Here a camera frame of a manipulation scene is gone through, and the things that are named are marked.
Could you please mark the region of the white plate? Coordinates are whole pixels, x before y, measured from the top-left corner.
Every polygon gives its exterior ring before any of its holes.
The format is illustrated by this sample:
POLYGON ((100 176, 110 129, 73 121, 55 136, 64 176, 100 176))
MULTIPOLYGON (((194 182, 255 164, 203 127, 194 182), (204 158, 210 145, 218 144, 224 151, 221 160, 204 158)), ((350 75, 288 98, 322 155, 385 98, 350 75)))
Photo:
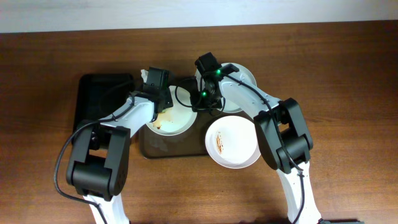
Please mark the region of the white plate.
MULTIPOLYGON (((229 76, 246 84, 257 86, 254 75, 246 67, 238 63, 231 63, 231 64, 237 67, 239 71, 230 73, 229 76)), ((235 101, 231 101, 232 94, 235 93, 235 89, 233 89, 233 87, 235 88, 239 87, 239 83, 228 77, 224 77, 224 79, 222 79, 222 81, 219 82, 218 86, 221 93, 221 105, 224 106, 223 111, 225 113, 241 112, 242 109, 239 107, 239 105, 237 105, 235 101)))
POLYGON ((213 122, 205 134, 210 157, 229 169, 242 169, 261 156, 254 123, 240 116, 224 116, 213 122))
POLYGON ((169 86, 172 95, 173 107, 165 109, 158 114, 154 122, 146 126, 161 136, 175 136, 188 130, 197 118, 197 112, 181 105, 175 97, 176 86, 169 86))

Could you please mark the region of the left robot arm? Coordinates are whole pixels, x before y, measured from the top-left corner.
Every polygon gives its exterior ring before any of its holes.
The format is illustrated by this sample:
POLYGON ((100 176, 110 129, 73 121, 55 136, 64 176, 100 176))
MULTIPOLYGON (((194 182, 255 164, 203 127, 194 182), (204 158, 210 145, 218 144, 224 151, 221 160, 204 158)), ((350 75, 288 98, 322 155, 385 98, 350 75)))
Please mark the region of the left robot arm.
POLYGON ((129 223, 121 191, 126 183, 131 138, 173 106, 169 85, 145 84, 130 92, 108 116, 81 125, 69 139, 66 180, 78 200, 91 207, 96 223, 129 223))

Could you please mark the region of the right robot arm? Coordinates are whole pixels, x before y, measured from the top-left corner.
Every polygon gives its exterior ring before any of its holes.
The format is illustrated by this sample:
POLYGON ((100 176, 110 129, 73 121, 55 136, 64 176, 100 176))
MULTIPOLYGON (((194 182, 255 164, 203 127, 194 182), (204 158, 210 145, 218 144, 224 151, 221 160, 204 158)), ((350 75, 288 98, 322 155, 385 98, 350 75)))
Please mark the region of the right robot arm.
POLYGON ((299 104, 280 100, 245 82, 235 73, 215 70, 200 75, 203 99, 225 98, 238 105, 254 123, 257 143, 266 164, 280 178, 291 223, 319 223, 322 219, 310 183, 313 140, 299 104))

